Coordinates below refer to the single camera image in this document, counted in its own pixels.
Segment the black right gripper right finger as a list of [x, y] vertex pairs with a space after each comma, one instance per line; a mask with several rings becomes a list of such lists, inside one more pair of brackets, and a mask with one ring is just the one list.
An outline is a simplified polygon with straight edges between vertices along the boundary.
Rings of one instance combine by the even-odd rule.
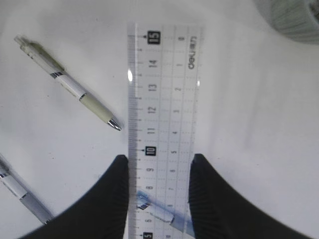
[[202, 154], [190, 167], [188, 200], [197, 239], [306, 239], [232, 188]]

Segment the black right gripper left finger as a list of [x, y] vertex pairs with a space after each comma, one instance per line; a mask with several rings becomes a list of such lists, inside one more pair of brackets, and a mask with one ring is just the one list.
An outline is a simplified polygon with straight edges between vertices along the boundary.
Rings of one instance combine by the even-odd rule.
[[98, 182], [75, 204], [24, 236], [26, 239], [121, 239], [129, 205], [129, 168], [117, 155]]

